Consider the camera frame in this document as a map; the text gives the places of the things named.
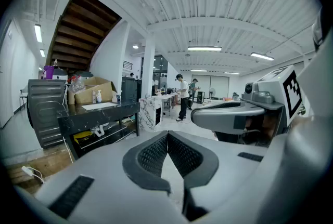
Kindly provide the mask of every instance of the fan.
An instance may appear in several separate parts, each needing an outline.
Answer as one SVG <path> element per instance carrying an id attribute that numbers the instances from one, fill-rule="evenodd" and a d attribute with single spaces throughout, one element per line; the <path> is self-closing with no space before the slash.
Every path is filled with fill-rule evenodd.
<path id="1" fill-rule="evenodd" d="M 210 102 L 212 102 L 212 97 L 215 97 L 215 95 L 216 95 L 216 91 L 215 91 L 214 87 L 210 88 L 209 94 L 210 94 Z"/>

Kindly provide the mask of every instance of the white paper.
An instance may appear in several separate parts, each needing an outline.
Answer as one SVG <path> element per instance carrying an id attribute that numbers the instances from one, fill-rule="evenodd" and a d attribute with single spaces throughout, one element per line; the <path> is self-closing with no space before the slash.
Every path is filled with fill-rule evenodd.
<path id="1" fill-rule="evenodd" d="M 111 107 L 111 106 L 116 106 L 116 103 L 111 103 L 111 102 L 105 102 L 105 103 L 97 103 L 97 104 L 91 104 L 91 105 L 83 105 L 82 107 L 85 110 L 95 110 L 95 109 L 101 109 L 105 107 Z"/>

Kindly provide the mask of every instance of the black pants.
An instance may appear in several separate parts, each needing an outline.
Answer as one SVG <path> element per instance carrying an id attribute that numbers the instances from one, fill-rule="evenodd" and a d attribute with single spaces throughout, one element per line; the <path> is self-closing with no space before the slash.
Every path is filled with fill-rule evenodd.
<path id="1" fill-rule="evenodd" d="M 179 112 L 179 118 L 182 120 L 186 116 L 188 98 L 181 99 L 181 111 Z"/>

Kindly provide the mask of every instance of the purple container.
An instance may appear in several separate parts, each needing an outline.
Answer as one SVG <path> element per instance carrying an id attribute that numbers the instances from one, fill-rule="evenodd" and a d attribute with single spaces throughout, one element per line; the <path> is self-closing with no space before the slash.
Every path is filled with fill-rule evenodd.
<path id="1" fill-rule="evenodd" d="M 44 79 L 52 79 L 53 77 L 53 71 L 54 67 L 53 66 L 44 66 Z"/>

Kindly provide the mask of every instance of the workbench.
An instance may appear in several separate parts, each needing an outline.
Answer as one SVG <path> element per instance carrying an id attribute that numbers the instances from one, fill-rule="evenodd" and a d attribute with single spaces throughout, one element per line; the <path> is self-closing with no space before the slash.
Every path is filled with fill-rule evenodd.
<path id="1" fill-rule="evenodd" d="M 86 110 L 83 104 L 64 105 L 57 111 L 57 119 L 61 135 L 65 138 L 74 158 L 77 160 L 87 152 L 98 147 L 118 142 L 128 135 L 136 132 L 139 136 L 138 113 L 140 104 L 138 102 L 123 102 L 114 106 Z M 135 130 L 130 130 L 122 124 L 122 119 L 135 115 Z M 111 122 L 117 122 L 101 137 L 94 136 L 84 146 L 74 141 L 73 135 L 89 130 L 90 128 Z"/>

